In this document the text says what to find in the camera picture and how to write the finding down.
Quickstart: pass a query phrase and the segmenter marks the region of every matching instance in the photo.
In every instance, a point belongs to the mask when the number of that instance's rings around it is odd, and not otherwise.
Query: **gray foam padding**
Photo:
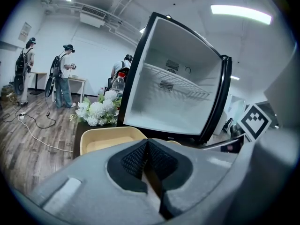
[[[218,185],[195,206],[167,221],[165,225],[187,224],[187,221],[197,225],[224,224],[234,196],[249,172],[253,148],[253,142],[244,144],[230,170]]]
[[[54,214],[71,224],[148,225],[161,223],[164,219],[149,203],[146,193],[126,191],[110,178],[106,165],[115,153],[139,141],[127,142],[107,149],[87,153],[76,158],[42,184],[29,198],[39,207],[45,207],[69,178],[81,181],[69,202]]]
[[[160,144],[186,156],[193,164],[193,173],[178,189],[166,191],[164,205],[174,216],[193,207],[205,198],[229,171],[237,154],[199,150],[155,139]]]

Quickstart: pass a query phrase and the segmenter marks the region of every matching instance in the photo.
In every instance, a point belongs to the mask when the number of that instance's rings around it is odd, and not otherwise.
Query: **jeans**
[[[28,83],[29,83],[29,78],[31,76],[31,73],[28,73],[27,71],[25,72],[25,81],[24,81],[24,90],[23,94],[21,96],[21,103],[26,103],[27,101],[27,90],[28,90]]]
[[[56,87],[56,92],[55,92],[56,107],[57,108],[62,107],[61,92],[65,99],[66,107],[71,107],[73,101],[72,101],[71,92],[70,92],[69,80],[67,78],[58,77],[55,79],[55,87]]]

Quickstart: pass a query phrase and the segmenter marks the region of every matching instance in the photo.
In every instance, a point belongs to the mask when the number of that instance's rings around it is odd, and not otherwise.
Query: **mini fridge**
[[[230,86],[232,59],[185,25],[153,13],[136,48],[117,126],[206,143]]]

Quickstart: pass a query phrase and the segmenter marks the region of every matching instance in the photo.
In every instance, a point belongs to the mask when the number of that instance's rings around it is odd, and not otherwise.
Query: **white flower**
[[[101,125],[101,126],[103,126],[103,125],[106,124],[106,123],[107,123],[107,119],[106,119],[106,118],[100,119],[100,120],[98,121],[98,124]]]
[[[89,117],[89,104],[88,103],[78,103],[79,109],[76,110],[76,114],[78,117],[83,118],[84,120],[87,120]]]
[[[88,117],[87,122],[90,126],[95,126],[98,123],[98,120],[96,118],[93,117]]]
[[[102,104],[103,104],[104,110],[107,113],[113,113],[113,111],[116,109],[113,102],[112,102],[112,100],[109,100],[109,99],[104,100]]]
[[[98,120],[104,115],[105,109],[102,103],[95,102],[90,106],[89,112],[91,117],[94,117]]]
[[[89,104],[85,103],[85,102],[83,102],[83,103],[78,102],[78,106],[79,106],[79,108],[82,108],[84,110],[88,110],[88,108],[89,108]]]
[[[105,93],[104,99],[114,101],[118,97],[118,94],[114,90],[109,90]]]

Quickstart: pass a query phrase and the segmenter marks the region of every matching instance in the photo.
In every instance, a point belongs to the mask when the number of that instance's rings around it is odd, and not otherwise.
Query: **plastic bottle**
[[[100,88],[98,91],[98,99],[99,99],[99,96],[103,95],[103,94],[104,94],[104,88]]]
[[[118,95],[123,94],[125,88],[124,77],[124,73],[119,73],[117,79],[112,84],[111,90],[114,90]]]

